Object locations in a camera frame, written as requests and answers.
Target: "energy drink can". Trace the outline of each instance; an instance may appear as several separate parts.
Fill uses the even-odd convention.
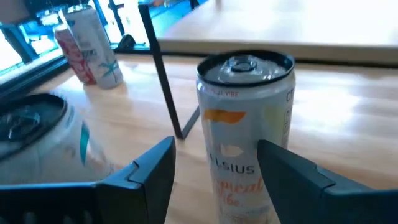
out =
[[[98,86],[107,89],[122,83],[122,72],[96,10],[89,5],[73,6],[63,16]]]
[[[83,58],[79,47],[66,24],[54,28],[55,39],[62,49],[63,55],[67,59],[70,67],[76,73],[76,76],[84,84],[95,84],[95,79],[87,61]]]
[[[279,223],[257,142],[286,148],[294,88],[294,60],[276,52],[236,51],[199,64],[197,95],[219,223]]]
[[[115,170],[78,112],[55,95],[0,109],[0,184],[91,182]]]

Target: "black plastic lid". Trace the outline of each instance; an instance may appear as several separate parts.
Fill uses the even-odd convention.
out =
[[[0,161],[41,138],[61,120],[66,110],[64,99],[46,93],[0,105]]]
[[[272,78],[264,78],[252,82],[221,82],[214,78],[208,78],[209,71],[217,66],[224,65],[225,63],[231,64],[231,59],[234,59],[234,64],[231,66],[232,72],[252,72],[257,67],[255,60],[247,60],[241,62],[241,58],[258,58],[259,60],[273,62],[285,71]],[[226,52],[222,54],[212,55],[202,61],[197,68],[198,77],[206,83],[216,86],[228,87],[252,87],[261,86],[276,82],[285,78],[294,68],[294,59],[290,55],[281,54],[278,52],[271,52],[268,50],[237,50]]]

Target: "silver can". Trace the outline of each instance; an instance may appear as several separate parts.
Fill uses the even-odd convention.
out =
[[[73,6],[63,16],[98,86],[107,89],[122,83],[122,72],[96,10],[89,5]]]
[[[90,182],[114,171],[64,99],[38,94],[1,108],[0,184]]]
[[[294,60],[276,52],[230,52],[199,64],[197,95],[219,223],[279,223],[257,142],[286,148],[294,88]]]

